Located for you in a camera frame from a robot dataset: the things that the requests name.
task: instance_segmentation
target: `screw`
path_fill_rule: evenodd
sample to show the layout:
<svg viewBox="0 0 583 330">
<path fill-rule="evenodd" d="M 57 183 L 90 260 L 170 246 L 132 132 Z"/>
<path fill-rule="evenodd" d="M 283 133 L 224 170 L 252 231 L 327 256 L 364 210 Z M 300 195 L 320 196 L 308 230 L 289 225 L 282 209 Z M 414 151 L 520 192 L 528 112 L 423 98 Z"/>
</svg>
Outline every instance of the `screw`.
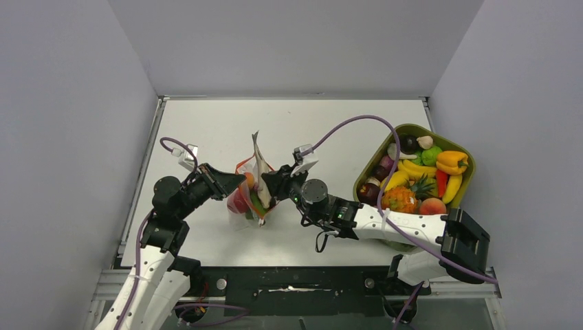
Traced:
<svg viewBox="0 0 583 330">
<path fill-rule="evenodd" d="M 217 280 L 217 289 L 224 290 L 227 287 L 227 280 L 224 278 L 219 278 Z"/>
<path fill-rule="evenodd" d="M 372 289 L 375 287 L 375 280 L 373 280 L 372 278 L 367 278 L 366 280 L 364 280 L 364 286 L 367 289 Z"/>
</svg>

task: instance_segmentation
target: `wall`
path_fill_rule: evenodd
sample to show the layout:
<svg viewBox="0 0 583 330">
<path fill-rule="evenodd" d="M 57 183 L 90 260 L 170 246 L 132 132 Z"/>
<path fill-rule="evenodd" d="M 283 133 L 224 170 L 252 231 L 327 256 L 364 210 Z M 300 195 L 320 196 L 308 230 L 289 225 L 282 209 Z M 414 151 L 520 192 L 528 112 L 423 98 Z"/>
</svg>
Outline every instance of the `wall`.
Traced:
<svg viewBox="0 0 583 330">
<path fill-rule="evenodd" d="M 581 329 L 583 1 L 485 0 L 430 99 L 478 171 L 509 329 Z"/>
<path fill-rule="evenodd" d="M 80 329 L 156 96 L 105 0 L 0 11 L 0 329 Z"/>
<path fill-rule="evenodd" d="M 428 96 L 483 0 L 109 0 L 159 95 Z"/>
</svg>

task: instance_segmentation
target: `table surface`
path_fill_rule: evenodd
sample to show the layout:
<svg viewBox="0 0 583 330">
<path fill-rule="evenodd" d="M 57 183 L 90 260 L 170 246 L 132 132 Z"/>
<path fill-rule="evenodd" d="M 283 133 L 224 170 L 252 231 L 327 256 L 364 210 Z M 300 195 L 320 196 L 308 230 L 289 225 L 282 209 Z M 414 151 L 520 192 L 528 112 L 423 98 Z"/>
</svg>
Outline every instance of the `table surface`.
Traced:
<svg viewBox="0 0 583 330">
<path fill-rule="evenodd" d="M 362 114 L 386 118 L 394 127 L 413 123 L 430 128 L 420 100 L 167 101 L 128 246 L 134 246 L 138 226 L 152 208 L 154 183 L 168 175 L 182 180 L 188 174 L 157 142 L 161 137 L 195 144 L 200 163 L 231 172 L 253 154 L 251 134 L 259 130 L 259 148 L 277 169 L 293 164 L 292 151 L 297 146 L 315 144 L 341 121 Z M 389 133 L 374 120 L 348 124 L 317 150 L 320 161 L 310 170 L 309 178 L 323 180 L 332 195 L 352 199 L 356 178 Z M 207 201 L 187 217 L 190 232 L 179 255 L 198 259 L 209 267 L 315 267 L 389 265 L 397 254 L 381 241 L 333 237 L 323 253 L 316 253 L 314 244 L 320 228 L 300 226 L 300 215 L 291 201 L 279 203 L 262 228 L 253 223 L 235 230 L 228 219 L 226 201 Z M 134 258 L 134 249 L 125 249 L 122 265 L 131 266 Z"/>
</svg>

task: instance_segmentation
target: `red chili pepper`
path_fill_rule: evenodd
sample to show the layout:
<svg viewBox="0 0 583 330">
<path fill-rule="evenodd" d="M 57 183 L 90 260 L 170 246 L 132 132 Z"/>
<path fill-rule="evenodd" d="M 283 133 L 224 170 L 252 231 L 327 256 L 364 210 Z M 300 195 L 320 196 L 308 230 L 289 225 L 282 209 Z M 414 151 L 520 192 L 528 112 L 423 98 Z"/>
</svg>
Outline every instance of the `red chili pepper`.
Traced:
<svg viewBox="0 0 583 330">
<path fill-rule="evenodd" d="M 437 181 L 437 195 L 439 198 L 442 198 L 446 193 L 449 178 L 450 176 L 442 170 L 437 170 L 437 172 L 435 172 L 435 180 Z"/>
</svg>

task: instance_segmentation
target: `clear bag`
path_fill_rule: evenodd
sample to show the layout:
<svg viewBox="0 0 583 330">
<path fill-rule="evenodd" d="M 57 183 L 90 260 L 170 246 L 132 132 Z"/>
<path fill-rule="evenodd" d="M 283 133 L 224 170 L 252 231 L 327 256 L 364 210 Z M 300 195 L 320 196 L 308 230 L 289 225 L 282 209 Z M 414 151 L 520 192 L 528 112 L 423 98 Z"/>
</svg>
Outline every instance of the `clear bag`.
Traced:
<svg viewBox="0 0 583 330">
<path fill-rule="evenodd" d="M 245 180 L 227 198 L 227 209 L 229 211 L 229 223 L 234 230 L 241 230 L 246 227 L 261 227 L 267 216 L 275 209 L 277 204 L 269 210 L 264 209 L 255 193 L 258 186 L 257 163 L 255 154 L 238 163 L 235 173 L 245 174 Z"/>
</svg>

